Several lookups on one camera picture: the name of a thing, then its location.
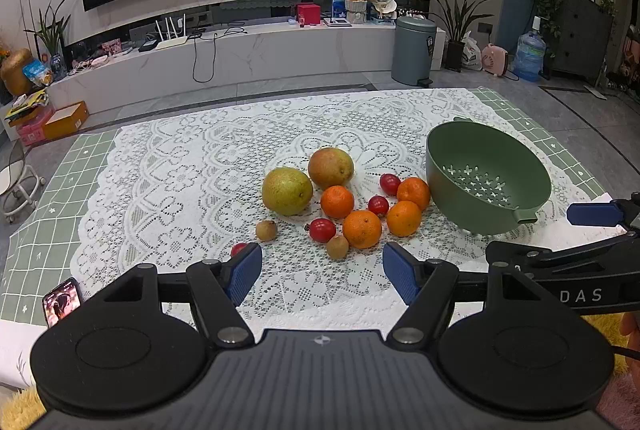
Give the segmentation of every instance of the green grid mat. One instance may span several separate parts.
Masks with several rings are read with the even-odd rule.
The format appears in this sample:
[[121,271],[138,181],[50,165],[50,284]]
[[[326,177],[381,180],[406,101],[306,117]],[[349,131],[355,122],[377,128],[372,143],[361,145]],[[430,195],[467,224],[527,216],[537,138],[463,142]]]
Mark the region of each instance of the green grid mat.
[[591,200],[600,197],[605,192],[593,174],[569,154],[568,150],[555,137],[531,118],[528,118],[519,108],[515,108],[493,90],[480,87],[471,92],[485,105],[490,106],[498,116],[511,123],[517,131],[532,140],[533,144],[542,150],[554,165],[564,170],[571,181]]
[[78,224],[98,189],[117,130],[82,134],[56,169],[37,209],[9,241],[0,282],[0,318],[46,325],[42,297],[71,276]]
[[[604,193],[558,140],[500,94],[483,87],[471,92],[532,140],[591,199]],[[87,211],[87,199],[97,190],[97,176],[107,165],[117,132],[80,135],[47,184],[36,211],[11,236],[0,282],[0,318],[46,325],[42,296],[71,276],[69,263],[80,244],[78,224]]]

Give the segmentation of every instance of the cherry tomato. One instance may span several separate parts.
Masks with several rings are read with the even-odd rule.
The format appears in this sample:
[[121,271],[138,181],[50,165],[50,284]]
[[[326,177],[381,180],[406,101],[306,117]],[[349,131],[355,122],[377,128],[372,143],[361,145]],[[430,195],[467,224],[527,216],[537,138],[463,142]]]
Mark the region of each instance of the cherry tomato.
[[311,224],[305,226],[309,236],[316,242],[323,244],[329,242],[335,236],[335,224],[329,219],[312,220]]
[[234,247],[231,248],[231,256],[236,256],[236,254],[240,253],[244,250],[244,247],[247,245],[247,242],[239,242]]
[[386,215],[389,211],[389,201],[383,196],[374,195],[369,199],[369,205],[367,206],[369,211],[376,215]]
[[380,176],[380,188],[385,194],[395,197],[399,186],[400,178],[397,175],[382,174]]

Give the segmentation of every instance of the lace doily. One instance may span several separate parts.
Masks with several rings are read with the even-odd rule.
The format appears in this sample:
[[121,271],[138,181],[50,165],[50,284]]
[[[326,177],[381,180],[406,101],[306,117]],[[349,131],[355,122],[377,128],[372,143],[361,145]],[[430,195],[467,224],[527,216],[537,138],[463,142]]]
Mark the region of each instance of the lace doily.
[[[465,89],[357,92],[237,105],[123,127],[80,223],[72,274],[88,297],[140,262],[175,272],[203,258],[227,260],[234,244],[256,240],[257,222],[273,219],[278,237],[262,245],[262,274],[239,308],[257,334],[265,326],[388,329],[404,305],[382,269],[386,241],[398,241],[419,259],[464,265],[482,261],[494,237],[465,233],[432,203],[415,235],[400,239],[385,227],[375,247],[352,248],[345,261],[332,262],[324,245],[312,242],[303,230],[322,214],[320,194],[301,215],[280,217],[262,204],[262,180],[277,166],[306,171],[316,149],[337,146],[354,160],[350,189],[356,207],[366,208],[372,195],[382,193],[380,174],[426,178],[427,135],[455,116],[516,137],[551,177],[552,195],[539,221],[497,238],[522,244],[540,240],[551,223],[565,218],[569,204],[589,201],[527,137]],[[593,240],[609,236],[590,233]],[[562,240],[554,241],[562,246]],[[188,306],[166,308],[191,321]]]

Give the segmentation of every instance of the human hand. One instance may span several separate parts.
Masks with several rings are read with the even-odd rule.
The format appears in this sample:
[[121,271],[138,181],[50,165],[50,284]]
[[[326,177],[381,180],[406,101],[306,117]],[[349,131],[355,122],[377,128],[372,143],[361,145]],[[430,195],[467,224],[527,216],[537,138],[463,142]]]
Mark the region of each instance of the human hand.
[[[634,313],[625,313],[620,321],[620,334],[629,336],[629,342],[626,346],[629,349],[640,352],[640,329]],[[631,372],[631,378],[634,381],[636,390],[640,393],[640,362],[632,358],[626,359],[626,364]]]

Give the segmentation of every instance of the gray trash can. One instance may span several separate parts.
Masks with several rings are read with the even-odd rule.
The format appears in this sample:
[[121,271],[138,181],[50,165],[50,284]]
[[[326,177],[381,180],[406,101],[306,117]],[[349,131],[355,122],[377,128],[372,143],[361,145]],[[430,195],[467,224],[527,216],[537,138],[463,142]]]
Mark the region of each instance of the gray trash can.
[[431,20],[401,16],[396,21],[396,42],[391,77],[401,84],[428,87],[438,27]]

